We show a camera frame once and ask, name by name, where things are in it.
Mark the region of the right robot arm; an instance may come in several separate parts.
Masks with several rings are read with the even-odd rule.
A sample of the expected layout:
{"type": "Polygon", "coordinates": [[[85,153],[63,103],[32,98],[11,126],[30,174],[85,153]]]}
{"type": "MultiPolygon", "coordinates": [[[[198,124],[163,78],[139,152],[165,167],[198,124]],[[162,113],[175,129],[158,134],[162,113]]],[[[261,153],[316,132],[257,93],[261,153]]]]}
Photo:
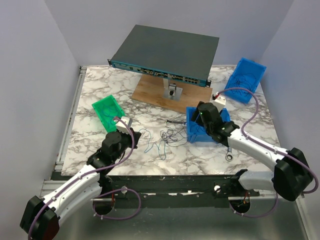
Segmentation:
{"type": "Polygon", "coordinates": [[[277,148],[242,131],[233,121],[223,121],[217,107],[211,102],[199,102],[194,115],[208,136],[228,148],[239,150],[258,160],[269,171],[252,172],[247,169],[236,174],[230,191],[241,196],[247,190],[274,191],[288,201],[295,201],[304,193],[314,177],[309,171],[305,155],[298,148],[277,148]]]}

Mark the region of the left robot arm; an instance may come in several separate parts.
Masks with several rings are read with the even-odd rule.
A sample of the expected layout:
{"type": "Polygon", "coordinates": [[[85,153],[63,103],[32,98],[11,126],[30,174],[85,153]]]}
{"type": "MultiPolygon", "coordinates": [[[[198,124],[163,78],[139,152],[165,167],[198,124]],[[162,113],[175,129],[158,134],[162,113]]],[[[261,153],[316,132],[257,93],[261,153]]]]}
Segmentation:
{"type": "Polygon", "coordinates": [[[32,197],[25,207],[20,227],[30,240],[52,240],[63,221],[84,203],[94,198],[110,197],[115,202],[112,181],[106,175],[133,151],[141,137],[140,132],[113,131],[105,136],[101,147],[92,154],[80,171],[56,190],[40,198],[32,197]]]}

